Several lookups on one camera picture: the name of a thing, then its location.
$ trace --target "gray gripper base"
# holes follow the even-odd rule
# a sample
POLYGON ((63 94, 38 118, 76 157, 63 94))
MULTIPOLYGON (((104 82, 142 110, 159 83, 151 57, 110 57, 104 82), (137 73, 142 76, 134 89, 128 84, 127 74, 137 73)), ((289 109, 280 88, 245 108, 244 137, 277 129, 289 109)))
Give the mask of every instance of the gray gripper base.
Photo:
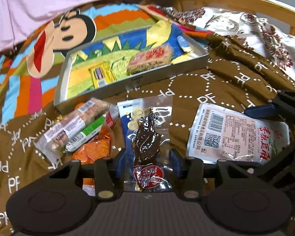
MULTIPOLYGON (((182 201, 175 193, 125 192, 117 201, 99 204, 87 222, 61 236, 117 235, 243 236, 244 234, 230 232, 217 226, 206 216, 199 204, 182 201)), ((17 232, 15 236, 28 235, 17 232)), ((267 236, 285 236, 285 233, 276 231, 267 236)))

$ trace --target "monkey's red mouth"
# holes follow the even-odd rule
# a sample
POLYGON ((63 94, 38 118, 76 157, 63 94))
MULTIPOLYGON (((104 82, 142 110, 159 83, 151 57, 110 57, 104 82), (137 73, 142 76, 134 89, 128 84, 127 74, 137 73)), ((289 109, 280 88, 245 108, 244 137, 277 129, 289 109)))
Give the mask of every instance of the monkey's red mouth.
POLYGON ((38 72, 41 72, 41 59, 43 57, 46 42, 46 32, 44 31, 34 45, 34 65, 38 72))

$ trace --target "wooden bed frame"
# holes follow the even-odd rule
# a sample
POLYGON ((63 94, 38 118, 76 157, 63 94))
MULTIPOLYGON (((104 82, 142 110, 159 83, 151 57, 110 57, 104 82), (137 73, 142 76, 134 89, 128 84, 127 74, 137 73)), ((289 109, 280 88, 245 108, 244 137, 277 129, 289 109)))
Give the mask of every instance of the wooden bed frame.
POLYGON ((290 25, 289 33, 295 36, 295 11, 267 0, 175 0, 175 8, 187 11, 201 7, 217 7, 231 11, 257 12, 290 25))

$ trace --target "brown blanket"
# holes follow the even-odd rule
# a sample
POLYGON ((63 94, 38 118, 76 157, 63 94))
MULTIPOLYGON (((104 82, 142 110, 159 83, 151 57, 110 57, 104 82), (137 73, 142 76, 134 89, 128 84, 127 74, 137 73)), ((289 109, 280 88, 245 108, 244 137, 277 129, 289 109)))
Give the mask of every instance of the brown blanket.
MULTIPOLYGON (((295 90, 295 83, 287 79, 283 71, 244 48, 235 38, 225 39, 210 34, 207 39, 211 43, 207 68, 107 98, 107 101, 116 104, 127 98, 173 96, 172 125, 169 128, 171 147, 183 155, 186 152, 188 129, 200 103, 214 103, 243 112, 246 107, 261 105, 274 98, 279 89, 295 90)), ((47 130, 58 115, 52 103, 49 103, 41 112, 17 117, 9 121, 7 126, 0 126, 0 236, 13 232, 5 214, 6 201, 11 194, 59 166, 51 165, 33 145, 33 137, 47 130), (14 143, 13 149, 7 147, 11 141, 14 143)), ((116 149, 124 147, 120 121, 113 131, 116 149)), ((67 154, 63 162, 70 158, 67 154)), ((212 186, 210 181, 206 190, 212 186)), ((295 235, 294 217, 288 232, 295 235)))

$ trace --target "cartoon blanket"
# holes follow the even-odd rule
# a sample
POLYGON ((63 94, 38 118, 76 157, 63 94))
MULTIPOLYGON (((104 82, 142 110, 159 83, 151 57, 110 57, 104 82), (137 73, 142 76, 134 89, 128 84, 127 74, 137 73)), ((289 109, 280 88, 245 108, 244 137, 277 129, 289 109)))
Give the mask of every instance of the cartoon blanket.
MULTIPOLYGON (((41 26, 13 59, 0 58, 0 236, 14 232, 5 210, 11 194, 60 165, 51 164, 33 143, 59 115, 53 99, 65 55, 94 40, 155 23, 135 5, 114 4, 95 9, 88 4, 41 26)), ((184 155, 188 129, 200 103, 243 112, 246 107, 267 102, 278 89, 295 90, 292 79, 287 79, 261 55, 243 47, 235 37, 225 40, 209 34, 207 40, 211 44, 207 68, 129 93, 124 91, 106 100, 116 104, 127 98, 173 96, 171 147, 184 155)), ((116 154, 124 147, 120 121, 113 131, 116 154)), ((68 160, 70 155, 64 156, 62 162, 68 160)), ((213 185, 210 180, 206 191, 213 185)), ((290 235, 295 233, 295 220, 287 230, 290 235)))

